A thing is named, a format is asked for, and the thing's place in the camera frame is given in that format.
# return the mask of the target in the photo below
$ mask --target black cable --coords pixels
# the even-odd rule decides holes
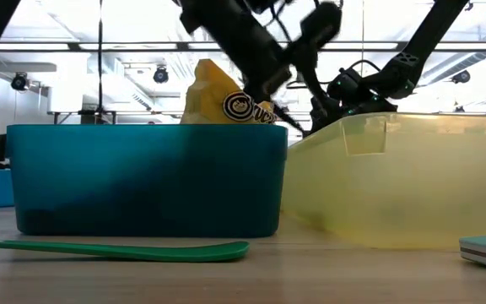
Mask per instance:
[[[352,64],[347,70],[349,70],[350,68],[354,68],[356,65],[360,64],[360,63],[367,63],[369,64],[372,68],[375,68],[376,71],[380,72],[381,69],[378,68],[378,66],[376,66],[373,62],[367,60],[367,59],[361,59],[361,60],[358,60],[356,62],[354,62],[354,64]],[[331,81],[320,81],[319,83],[320,84],[329,84]],[[302,84],[302,82],[300,81],[297,81],[297,80],[294,80],[294,81],[290,81],[286,84],[286,89],[287,90],[297,90],[297,89],[307,89],[307,86],[306,85],[295,85],[295,86],[290,86],[291,84]]]
[[[275,16],[280,16],[280,14],[283,12],[284,7],[286,6],[286,2],[284,1],[280,7],[278,8],[278,12],[275,12],[275,5],[272,5],[269,7],[269,12],[271,12],[271,20],[264,25],[264,27],[268,27],[271,25],[273,22],[275,22]]]
[[[273,18],[277,21],[278,26],[280,27],[280,30],[283,32],[284,37],[286,38],[286,41],[291,42],[292,37],[290,37],[288,30],[286,30],[286,26],[284,26],[283,21],[281,21],[280,18],[278,17],[278,13],[275,13],[275,10],[272,10],[271,14],[273,14]]]
[[[102,35],[103,35],[103,29],[102,29],[102,0],[99,0],[99,48],[97,50],[97,63],[98,63],[98,73],[99,73],[99,106],[97,108],[97,112],[99,113],[100,116],[102,116],[102,113],[104,111],[104,107],[102,105]]]
[[[380,68],[378,68],[378,67],[377,67],[377,66],[376,66],[376,65],[375,65],[373,62],[371,62],[371,61],[369,61],[369,60],[367,60],[367,59],[361,59],[361,60],[358,60],[358,61],[354,62],[354,64],[352,64],[352,65],[350,66],[350,68],[353,68],[353,67],[355,67],[356,65],[358,65],[358,64],[360,64],[360,63],[367,63],[367,64],[368,64],[368,65],[370,65],[372,68],[376,69],[376,71],[378,71],[378,72],[380,72],[380,71],[381,71],[381,69],[380,69]]]

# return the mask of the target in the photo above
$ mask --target white wall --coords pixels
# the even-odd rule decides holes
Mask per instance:
[[[47,109],[46,97],[39,98],[33,92],[21,94],[8,81],[0,79],[0,134],[6,133],[7,126],[12,124],[53,123],[53,116],[46,114]]]

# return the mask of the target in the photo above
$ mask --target ceiling light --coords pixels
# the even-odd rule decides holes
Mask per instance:
[[[378,50],[394,50],[397,48],[397,43],[389,42],[364,42],[364,48],[378,49]]]
[[[347,50],[347,49],[362,49],[363,43],[362,42],[328,42],[322,48],[324,50]]]
[[[212,42],[206,42],[206,43],[193,42],[193,43],[189,43],[188,46],[192,50],[214,49],[220,51],[219,45],[217,43],[212,43]]]
[[[454,43],[454,42],[441,42],[436,46],[435,50],[482,50],[486,49],[486,42],[473,42],[473,43]]]
[[[60,43],[73,43],[79,42],[78,39],[74,38],[67,38],[67,37],[51,37],[50,42],[60,42]],[[46,37],[27,37],[27,38],[18,38],[18,37],[2,37],[0,40],[0,44],[2,43],[42,43],[46,42]]]
[[[82,43],[80,47],[84,50],[97,50],[99,45],[96,43]],[[125,51],[125,50],[176,50],[176,43],[103,43],[104,51]]]
[[[183,115],[183,111],[159,111],[162,115]]]
[[[0,51],[51,51],[51,50],[68,50],[67,44],[64,43],[0,43]]]
[[[154,115],[150,111],[116,111],[117,115]]]

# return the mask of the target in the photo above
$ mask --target table surface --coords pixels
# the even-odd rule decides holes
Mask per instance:
[[[0,209],[0,240],[191,246],[203,239],[33,237]],[[486,303],[486,268],[458,252],[351,246],[282,218],[235,263],[115,262],[0,249],[0,303]]]

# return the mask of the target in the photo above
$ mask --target translucent yellow plastic bin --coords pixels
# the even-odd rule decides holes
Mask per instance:
[[[344,118],[290,147],[282,206],[368,247],[458,247],[486,234],[486,116]]]

